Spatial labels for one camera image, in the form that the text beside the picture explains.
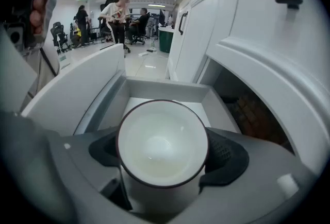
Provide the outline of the green bin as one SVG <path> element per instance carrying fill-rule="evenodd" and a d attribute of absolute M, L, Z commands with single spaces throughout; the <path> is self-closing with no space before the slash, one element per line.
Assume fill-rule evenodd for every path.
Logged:
<path fill-rule="evenodd" d="M 161 52 L 169 53 L 171 49 L 174 30 L 170 27 L 160 27 L 159 31 L 159 49 Z"/>

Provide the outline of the black office chair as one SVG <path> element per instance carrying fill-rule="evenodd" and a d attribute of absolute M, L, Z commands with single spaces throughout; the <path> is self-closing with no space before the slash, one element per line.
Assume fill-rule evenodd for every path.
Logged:
<path fill-rule="evenodd" d="M 71 50 L 68 44 L 68 35 L 64 32 L 64 26 L 60 22 L 55 22 L 51 28 L 53 44 L 57 47 L 57 54 L 65 53 Z"/>
<path fill-rule="evenodd" d="M 143 37 L 146 35 L 146 26 L 148 24 L 149 18 L 150 14 L 146 13 L 130 23 L 129 41 L 131 44 L 137 42 L 145 44 Z"/>

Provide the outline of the white cabinet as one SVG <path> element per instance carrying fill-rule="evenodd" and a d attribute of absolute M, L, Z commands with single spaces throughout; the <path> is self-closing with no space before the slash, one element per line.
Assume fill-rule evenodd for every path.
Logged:
<path fill-rule="evenodd" d="M 176 0 L 166 77 L 211 83 L 222 67 L 270 109 L 294 153 L 320 175 L 330 158 L 330 17 L 320 0 Z"/>

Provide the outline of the white drawer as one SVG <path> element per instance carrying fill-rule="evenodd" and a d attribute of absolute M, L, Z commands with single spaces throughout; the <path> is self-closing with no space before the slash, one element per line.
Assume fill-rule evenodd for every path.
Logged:
<path fill-rule="evenodd" d="M 210 86 L 127 76 L 122 45 L 105 47 L 68 66 L 22 115 L 62 136 L 83 134 L 117 126 L 128 110 L 148 99 L 181 102 L 206 127 L 240 131 Z"/>

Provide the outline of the person's beige shirt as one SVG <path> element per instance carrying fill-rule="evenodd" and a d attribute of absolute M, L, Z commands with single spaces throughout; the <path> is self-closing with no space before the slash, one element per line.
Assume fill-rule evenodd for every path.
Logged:
<path fill-rule="evenodd" d="M 60 72 L 59 58 L 54 47 L 44 46 L 42 49 L 23 56 L 23 58 L 37 73 L 37 78 L 29 89 L 20 111 L 23 111 L 35 95 Z"/>

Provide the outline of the person's left hand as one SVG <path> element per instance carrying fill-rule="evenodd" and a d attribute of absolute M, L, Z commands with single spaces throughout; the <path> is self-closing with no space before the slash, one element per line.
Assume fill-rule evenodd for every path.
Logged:
<path fill-rule="evenodd" d="M 47 0 L 33 0 L 32 10 L 29 16 L 31 33 L 39 35 L 43 31 L 44 18 L 46 15 Z"/>

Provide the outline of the white bowl with dark rim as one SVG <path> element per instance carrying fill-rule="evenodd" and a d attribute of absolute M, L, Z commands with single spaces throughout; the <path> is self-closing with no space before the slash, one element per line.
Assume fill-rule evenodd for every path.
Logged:
<path fill-rule="evenodd" d="M 174 188 L 195 178 L 209 154 L 200 117 L 172 100 L 149 100 L 122 118 L 115 139 L 123 169 L 138 182 Z"/>

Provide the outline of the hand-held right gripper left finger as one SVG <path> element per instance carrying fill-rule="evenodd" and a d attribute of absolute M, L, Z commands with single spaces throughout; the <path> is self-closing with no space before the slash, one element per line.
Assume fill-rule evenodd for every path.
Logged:
<path fill-rule="evenodd" d="M 51 136 L 56 167 L 73 198 L 86 210 L 132 210 L 116 153 L 117 128 L 65 137 Z"/>

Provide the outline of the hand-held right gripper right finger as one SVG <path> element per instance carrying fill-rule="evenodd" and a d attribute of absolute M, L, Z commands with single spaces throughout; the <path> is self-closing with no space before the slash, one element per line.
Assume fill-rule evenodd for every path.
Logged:
<path fill-rule="evenodd" d="M 220 129 L 208 134 L 201 220 L 285 220 L 310 190 L 313 172 L 285 148 Z"/>

